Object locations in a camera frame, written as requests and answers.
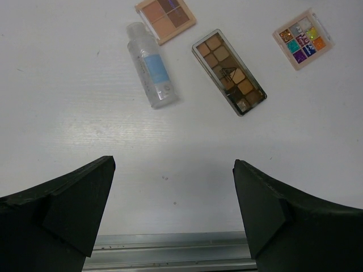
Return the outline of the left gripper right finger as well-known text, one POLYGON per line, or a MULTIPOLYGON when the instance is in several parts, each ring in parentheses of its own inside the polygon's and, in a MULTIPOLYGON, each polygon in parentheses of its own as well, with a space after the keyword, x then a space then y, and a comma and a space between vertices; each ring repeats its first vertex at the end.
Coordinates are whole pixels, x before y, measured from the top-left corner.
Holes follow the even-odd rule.
POLYGON ((259 271, 361 271, 362 210, 307 194, 236 160, 234 184, 259 271))

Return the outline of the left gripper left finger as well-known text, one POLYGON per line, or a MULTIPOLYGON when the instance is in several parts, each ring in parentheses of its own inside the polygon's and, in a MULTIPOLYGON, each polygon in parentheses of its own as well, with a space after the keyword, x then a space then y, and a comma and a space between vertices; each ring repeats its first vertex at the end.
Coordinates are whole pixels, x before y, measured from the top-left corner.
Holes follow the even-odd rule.
POLYGON ((98 235, 115 173, 102 156, 1 197, 1 271, 81 271, 98 235))

